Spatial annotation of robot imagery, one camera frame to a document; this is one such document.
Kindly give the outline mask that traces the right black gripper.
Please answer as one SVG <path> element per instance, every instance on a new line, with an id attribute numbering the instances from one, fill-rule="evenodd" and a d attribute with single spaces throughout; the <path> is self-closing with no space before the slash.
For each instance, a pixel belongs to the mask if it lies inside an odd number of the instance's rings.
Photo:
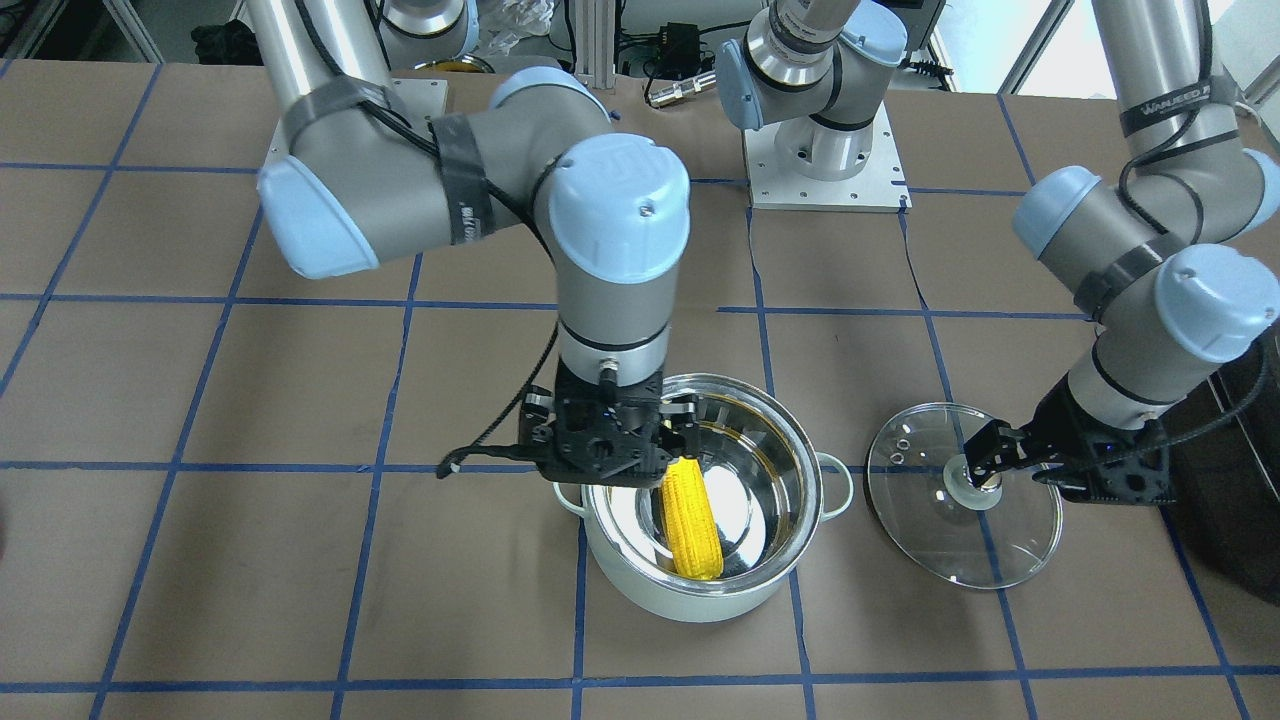
<path id="1" fill-rule="evenodd" d="M 660 372 L 620 386 L 604 370 L 594 386 L 561 364 L 553 389 L 525 389 L 520 457 L 553 482 L 654 489 L 671 464 L 701 454 L 699 396 L 662 392 Z"/>

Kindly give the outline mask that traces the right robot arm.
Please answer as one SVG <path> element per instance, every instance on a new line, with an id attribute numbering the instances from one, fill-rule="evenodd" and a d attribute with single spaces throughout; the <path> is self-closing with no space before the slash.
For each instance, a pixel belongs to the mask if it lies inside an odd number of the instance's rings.
<path id="1" fill-rule="evenodd" d="M 549 67 L 511 76 L 485 111 L 412 111 L 364 1 L 252 1 L 250 14 L 282 105 L 283 147 L 257 190 L 297 274 L 371 270 L 509 225 L 552 261 L 553 388 L 513 398 L 515 443 L 454 448 L 439 477 L 485 455 L 553 482 L 650 489 L 696 452 L 692 410 L 662 398 L 690 232 L 675 152 L 616 131 L 585 86 Z"/>

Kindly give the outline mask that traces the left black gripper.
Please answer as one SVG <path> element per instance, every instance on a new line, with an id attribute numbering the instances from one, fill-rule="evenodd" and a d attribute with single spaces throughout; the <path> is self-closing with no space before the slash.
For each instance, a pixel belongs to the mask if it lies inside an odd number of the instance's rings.
<path id="1" fill-rule="evenodd" d="M 1016 470 L 1076 503 L 1170 505 L 1171 441 L 1160 419 L 1137 430 L 1107 425 L 1085 413 L 1066 386 L 1055 386 L 1030 421 L 1014 428 L 987 421 L 963 446 L 970 483 L 1001 492 Z"/>

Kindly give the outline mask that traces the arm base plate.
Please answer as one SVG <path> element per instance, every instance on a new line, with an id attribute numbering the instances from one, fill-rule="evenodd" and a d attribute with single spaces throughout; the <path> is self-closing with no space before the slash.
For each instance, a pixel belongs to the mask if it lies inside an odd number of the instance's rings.
<path id="1" fill-rule="evenodd" d="M 886 105 L 844 132 L 809 117 L 742 132 L 751 205 L 760 210 L 897 213 L 913 206 Z"/>
<path id="2" fill-rule="evenodd" d="M 449 85 L 438 78 L 393 78 L 387 95 L 393 109 L 419 122 L 447 114 Z"/>

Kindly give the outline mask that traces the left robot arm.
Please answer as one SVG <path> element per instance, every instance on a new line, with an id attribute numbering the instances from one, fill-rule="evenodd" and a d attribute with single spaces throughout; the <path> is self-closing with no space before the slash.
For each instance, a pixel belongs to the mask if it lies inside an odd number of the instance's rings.
<path id="1" fill-rule="evenodd" d="M 1207 3 L 1097 1 L 1094 18 L 1130 159 L 1111 186 L 1083 167 L 1046 176 L 1012 228 L 1100 336 L 1024 427 L 991 419 L 943 461 L 870 471 L 882 509 L 992 509 L 1023 470 L 1070 502 L 1171 503 L 1170 450 L 1192 433 L 1162 415 L 1272 325 L 1277 278 L 1231 241 L 1277 210 L 1277 164 L 1242 145 Z M 773 1 L 718 53 L 722 108 L 740 129 L 777 126 L 801 174 L 851 176 L 832 142 L 869 138 L 904 41 L 874 3 Z"/>

